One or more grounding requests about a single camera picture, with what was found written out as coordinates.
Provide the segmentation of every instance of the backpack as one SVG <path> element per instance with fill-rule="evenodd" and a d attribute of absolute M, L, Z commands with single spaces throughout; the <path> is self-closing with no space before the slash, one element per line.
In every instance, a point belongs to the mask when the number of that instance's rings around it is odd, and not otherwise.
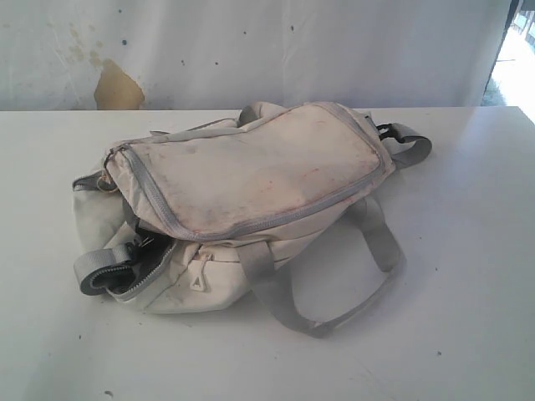
<path fill-rule="evenodd" d="M 113 144 L 73 183 L 81 292 L 185 313 L 229 307 L 252 290 L 280 323 L 316 338 L 373 301 L 388 275 L 365 302 L 315 322 L 295 307 L 284 266 L 347 212 L 390 274 L 401 250 L 371 193 L 431 152 L 414 130 L 376 127 L 335 103 L 259 102 L 237 119 L 151 133 Z M 386 138 L 412 146 L 390 155 Z"/>

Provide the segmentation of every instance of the white table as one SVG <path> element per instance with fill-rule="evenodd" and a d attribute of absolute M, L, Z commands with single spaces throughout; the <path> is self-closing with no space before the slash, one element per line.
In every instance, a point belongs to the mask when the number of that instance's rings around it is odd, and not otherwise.
<path fill-rule="evenodd" d="M 250 295 L 167 317 L 81 295 L 72 179 L 115 140 L 229 114 L 0 113 L 2 400 L 533 400 L 535 127 L 517 108 L 373 111 L 435 148 L 378 193 L 406 264 L 329 338 L 287 330 Z M 310 317 L 382 278 L 347 221 L 294 265 Z"/>

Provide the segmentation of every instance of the carrying handle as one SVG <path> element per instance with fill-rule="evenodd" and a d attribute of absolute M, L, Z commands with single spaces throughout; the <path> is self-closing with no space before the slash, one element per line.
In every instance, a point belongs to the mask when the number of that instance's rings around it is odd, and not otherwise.
<path fill-rule="evenodd" d="M 390 281 L 401 258 L 401 249 L 385 223 L 379 204 L 368 196 L 349 208 L 379 269 L 389 273 L 375 292 L 343 315 L 327 322 L 315 322 L 299 313 L 292 291 L 292 277 L 287 266 L 275 270 L 273 255 L 265 241 L 236 248 L 243 272 L 252 291 L 268 311 L 285 327 L 314 338 L 321 338 L 346 322 L 377 298 Z"/>
<path fill-rule="evenodd" d="M 415 143 L 409 149 L 391 155 L 398 170 L 420 163 L 429 155 L 433 147 L 428 138 L 400 123 L 377 125 L 377 129 L 381 140 L 394 138 L 400 144 Z"/>

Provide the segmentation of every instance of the white wall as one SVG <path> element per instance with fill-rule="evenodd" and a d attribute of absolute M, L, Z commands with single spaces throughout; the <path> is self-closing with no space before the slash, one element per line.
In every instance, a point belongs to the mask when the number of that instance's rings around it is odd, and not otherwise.
<path fill-rule="evenodd" d="M 107 58 L 142 109 L 478 105 L 509 3 L 4 0 L 0 109 L 95 109 Z M 126 75 L 106 89 L 131 97 Z"/>

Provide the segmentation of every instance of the gray webbing strap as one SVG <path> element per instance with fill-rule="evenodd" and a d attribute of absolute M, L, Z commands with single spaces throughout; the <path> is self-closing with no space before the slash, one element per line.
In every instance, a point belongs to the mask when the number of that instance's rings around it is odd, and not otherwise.
<path fill-rule="evenodd" d="M 132 248 L 121 244 L 113 248 L 99 249 L 83 254 L 74 262 L 74 273 L 85 295 L 98 295 L 106 292 L 104 287 L 94 287 L 93 280 L 106 270 L 129 264 L 133 261 Z"/>
<path fill-rule="evenodd" d="M 350 210 L 379 269 L 391 272 L 400 260 L 401 250 L 385 224 L 379 204 L 367 197 L 351 206 Z M 327 322 L 315 322 L 297 310 L 293 300 L 290 269 L 286 266 L 275 270 L 273 255 L 265 241 L 240 246 L 236 250 L 245 276 L 260 302 L 285 327 L 315 338 L 322 337 L 372 303 L 392 277 L 391 274 L 388 275 L 371 296 L 343 315 Z"/>
<path fill-rule="evenodd" d="M 417 165 L 423 161 L 431 152 L 433 147 L 431 141 L 425 136 L 421 136 L 412 128 L 399 123 L 383 124 L 377 127 L 378 129 L 387 129 L 385 134 L 380 138 L 394 138 L 401 144 L 414 144 L 407 150 L 391 155 L 398 170 L 404 169 L 411 165 Z"/>

